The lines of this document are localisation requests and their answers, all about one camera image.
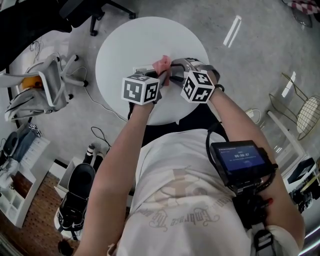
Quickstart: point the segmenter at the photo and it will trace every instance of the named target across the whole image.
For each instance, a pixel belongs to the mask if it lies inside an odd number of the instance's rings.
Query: concrete floor
[[[264,115],[271,108],[269,93],[282,91],[287,84],[281,72],[291,76],[295,71],[296,82],[305,94],[320,94],[317,83],[320,81],[320,24],[313,19],[313,28],[303,28],[295,21],[291,9],[280,0],[117,2],[137,12],[139,17],[164,17],[190,29],[205,47],[210,63],[220,72],[220,83],[225,86],[225,92],[243,110],[257,108]],[[127,14],[109,5],[105,5],[103,11],[103,19],[96,24],[99,31],[96,37],[90,36],[90,20],[74,28],[72,33],[49,32],[39,39],[43,42],[39,59],[45,59],[53,52],[66,56],[78,54],[80,62],[87,67],[90,95],[108,108],[95,79],[96,58],[107,36],[129,19]],[[241,27],[228,48],[223,41],[237,15],[242,17]],[[34,52],[26,49],[11,65],[11,71],[23,73],[34,57]],[[83,77],[84,73],[80,70],[78,75]],[[64,162],[74,156],[82,157],[91,143],[106,148],[104,142],[94,137],[91,126],[101,128],[112,144],[125,124],[113,113],[91,102],[83,88],[69,87],[69,91],[75,97],[66,108],[34,119],[43,135],[56,145],[57,158]],[[297,106],[300,102],[293,100],[291,104]],[[288,129],[296,131],[294,125],[286,124]],[[268,129],[266,132],[273,145],[279,134]],[[320,125],[301,142],[315,159],[320,156],[319,132]]]

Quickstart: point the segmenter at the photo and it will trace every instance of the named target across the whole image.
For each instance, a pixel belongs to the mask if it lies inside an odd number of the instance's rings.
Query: cable
[[[84,79],[83,79],[83,80],[86,80],[87,71],[88,71],[88,70],[87,70],[87,68],[86,68],[85,66],[80,66],[80,67],[76,68],[71,74],[66,74],[66,75],[67,75],[67,76],[71,76],[71,75],[73,75],[76,71],[78,71],[79,69],[85,69],[85,75],[84,75]],[[124,121],[125,123],[127,122],[126,120],[124,120],[123,118],[121,118],[121,117],[120,117],[116,112],[114,112],[113,110],[106,108],[104,105],[102,105],[101,103],[99,103],[99,102],[97,102],[97,101],[94,101],[94,100],[92,99],[92,97],[90,96],[87,88],[84,88],[84,89],[85,89],[85,92],[88,94],[88,96],[89,96],[89,98],[90,98],[90,100],[91,100],[92,102],[100,105],[100,106],[103,107],[106,111],[109,111],[109,112],[115,114],[119,119],[121,119],[121,120]]]
[[[259,124],[260,119],[261,119],[261,111],[259,109],[257,109],[257,108],[253,108],[252,111],[258,111],[259,112],[259,119],[258,119],[257,122],[255,122],[255,124]]]
[[[261,111],[259,109],[257,109],[257,108],[250,108],[245,113],[248,115],[248,117],[250,117],[252,119],[255,116],[254,111],[258,111],[259,112],[258,121],[255,122],[255,124],[257,125],[257,124],[259,124],[259,122],[261,120]]]
[[[35,54],[35,57],[33,59],[33,64],[35,63],[36,60],[37,61],[39,60],[39,54],[42,51],[42,49],[44,48],[44,43],[42,42],[42,36],[40,37],[39,41],[34,41],[32,44],[29,45],[30,52],[34,51],[34,54]]]
[[[98,136],[98,135],[94,132],[94,128],[95,128],[95,129],[98,129],[98,130],[101,132],[101,134],[102,134],[103,137]],[[93,133],[94,136],[96,136],[98,139],[103,140],[104,142],[106,142],[106,143],[108,144],[108,146],[109,146],[109,149],[107,150],[107,153],[108,153],[109,150],[110,150],[110,148],[111,148],[111,145],[110,145],[109,142],[106,140],[106,137],[105,137],[104,132],[103,132],[100,128],[95,127],[95,126],[92,126],[92,127],[91,127],[91,131],[92,131],[92,133]]]
[[[215,163],[215,161],[213,160],[212,156],[211,156],[211,152],[210,152],[210,135],[212,133],[211,127],[208,129],[208,134],[206,135],[206,140],[205,140],[205,150],[206,150],[206,154],[209,158],[210,163],[213,165],[213,167],[216,169],[216,171],[218,171],[217,165]]]
[[[3,140],[7,141],[5,138],[2,138],[2,139],[1,139],[1,142],[0,142],[0,148],[1,148],[1,146],[2,146],[2,141],[3,141]]]

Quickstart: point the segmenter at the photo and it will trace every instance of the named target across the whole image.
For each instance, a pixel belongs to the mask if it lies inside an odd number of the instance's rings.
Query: black cable
[[[206,154],[208,155],[209,161],[210,163],[213,165],[213,167],[218,171],[217,169],[217,165],[215,163],[215,161],[212,158],[211,152],[210,152],[210,135],[212,133],[211,127],[208,129],[208,134],[206,136],[206,140],[205,140],[205,150],[206,150]]]
[[[29,50],[30,52],[36,51],[37,53],[35,54],[35,57],[33,59],[33,63],[35,63],[36,58],[38,58],[40,54],[40,47],[41,47],[42,42],[34,41],[32,44],[29,45]]]
[[[94,130],[93,130],[94,128],[95,128],[95,129],[98,129],[98,130],[101,132],[101,134],[102,134],[103,137],[98,136],[98,135],[94,132]],[[109,147],[109,149],[107,150],[107,153],[108,153],[109,150],[110,150],[110,148],[111,148],[111,145],[110,145],[109,142],[106,140],[106,137],[105,137],[104,132],[103,132],[100,128],[95,127],[95,126],[92,126],[92,127],[91,127],[91,131],[92,131],[92,133],[93,133],[94,136],[96,136],[98,139],[103,140],[104,142],[106,142],[106,143],[108,144],[108,147]]]
[[[27,101],[25,101],[25,102],[22,102],[22,103],[20,103],[20,104],[18,104],[18,105],[16,105],[16,106],[14,106],[14,107],[12,107],[12,108],[9,108],[9,109],[7,109],[5,112],[8,112],[8,111],[11,111],[11,110],[14,110],[14,109],[16,109],[16,108],[18,108],[18,107],[20,107],[20,106],[22,106],[23,104],[26,104],[27,102],[29,102],[29,101],[31,101],[31,100],[33,100],[35,97],[31,97],[30,99],[28,99]]]

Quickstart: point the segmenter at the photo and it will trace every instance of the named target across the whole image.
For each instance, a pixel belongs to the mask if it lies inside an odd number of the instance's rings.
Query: white t-shirt
[[[204,129],[164,135],[141,149],[130,216],[113,255],[255,255],[245,230],[206,152]],[[211,142],[224,142],[216,133]],[[286,230],[268,226],[279,255],[299,248]]]

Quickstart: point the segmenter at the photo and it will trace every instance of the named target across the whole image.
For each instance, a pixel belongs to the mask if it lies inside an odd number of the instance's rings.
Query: small screen
[[[219,148],[218,150],[228,171],[250,168],[265,163],[253,145]]]

